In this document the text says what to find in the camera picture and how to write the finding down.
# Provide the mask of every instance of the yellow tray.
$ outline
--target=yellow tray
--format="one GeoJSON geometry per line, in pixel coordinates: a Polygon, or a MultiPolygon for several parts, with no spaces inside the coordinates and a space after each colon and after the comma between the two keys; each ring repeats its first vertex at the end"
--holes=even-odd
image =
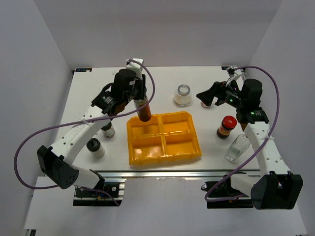
{"type": "Polygon", "coordinates": [[[193,159],[201,156],[191,115],[187,112],[153,115],[148,122],[127,122],[129,165],[193,159]]]}

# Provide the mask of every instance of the red lid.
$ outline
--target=red lid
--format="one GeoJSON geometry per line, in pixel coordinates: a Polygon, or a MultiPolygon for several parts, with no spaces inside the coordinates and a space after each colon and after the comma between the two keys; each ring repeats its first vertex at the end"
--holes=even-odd
{"type": "Polygon", "coordinates": [[[229,129],[234,129],[235,126],[237,125],[237,120],[233,116],[224,117],[222,122],[225,125],[225,127],[229,129]]]}

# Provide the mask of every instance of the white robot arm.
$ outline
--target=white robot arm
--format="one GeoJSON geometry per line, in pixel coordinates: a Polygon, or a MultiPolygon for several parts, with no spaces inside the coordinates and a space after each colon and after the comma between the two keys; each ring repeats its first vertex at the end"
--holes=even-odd
{"type": "Polygon", "coordinates": [[[265,146],[257,154],[260,168],[260,179],[249,177],[245,173],[231,175],[230,181],[223,185],[246,194],[252,199],[256,209],[292,209],[303,186],[300,175],[291,173],[281,158],[272,137],[268,137],[269,120],[259,106],[262,94],[262,83],[255,79],[244,80],[239,90],[236,80],[245,76],[235,73],[237,67],[227,68],[230,79],[227,82],[215,82],[213,86],[197,94],[206,106],[210,106],[214,97],[215,105],[227,103],[236,108],[236,118],[241,124],[252,148],[257,151],[266,141],[265,146]]]}
{"type": "MultiPolygon", "coordinates": [[[[43,173],[53,180],[60,188],[71,185],[102,189],[103,178],[91,170],[74,166],[76,156],[87,142],[104,126],[110,123],[109,116],[115,116],[125,109],[131,101],[147,101],[145,76],[142,68],[133,62],[121,69],[113,83],[106,85],[92,101],[91,106],[81,117],[83,124],[70,129],[60,140],[49,148],[41,146],[37,151],[39,164],[43,173]]],[[[138,113],[140,120],[151,118],[149,106],[138,113]]]]}

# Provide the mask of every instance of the grey wall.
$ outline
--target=grey wall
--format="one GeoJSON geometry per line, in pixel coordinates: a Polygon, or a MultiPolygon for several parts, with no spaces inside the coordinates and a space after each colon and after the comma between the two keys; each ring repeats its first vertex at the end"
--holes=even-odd
{"type": "MultiPolygon", "coordinates": [[[[0,229],[20,235],[32,192],[13,172],[13,156],[32,132],[56,124],[63,111],[71,71],[32,0],[3,0],[0,7],[0,229]]],[[[34,184],[39,175],[36,150],[53,133],[22,149],[18,166],[34,184]]]]}
{"type": "Polygon", "coordinates": [[[247,64],[282,0],[34,0],[78,66],[247,64]]]}
{"type": "MultiPolygon", "coordinates": [[[[281,106],[274,136],[286,164],[304,180],[298,205],[311,236],[315,236],[314,9],[312,0],[283,1],[250,61],[251,65],[270,72],[279,86],[281,106]]],[[[263,108],[273,120],[276,109],[273,85],[260,72],[249,72],[262,79],[263,108]]]]}

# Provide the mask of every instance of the cable tie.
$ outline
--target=cable tie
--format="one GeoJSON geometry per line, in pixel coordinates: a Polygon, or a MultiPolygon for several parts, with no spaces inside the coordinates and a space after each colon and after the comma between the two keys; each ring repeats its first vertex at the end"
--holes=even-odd
{"type": "Polygon", "coordinates": [[[85,117],[81,118],[80,120],[83,121],[84,124],[88,125],[91,128],[91,130],[94,132],[95,135],[97,134],[98,130],[95,130],[93,128],[93,126],[91,125],[91,123],[86,121],[85,117]]]}
{"type": "Polygon", "coordinates": [[[271,137],[271,136],[268,136],[268,134],[266,134],[265,137],[261,138],[260,140],[265,140],[265,139],[274,140],[275,138],[271,137]]]}

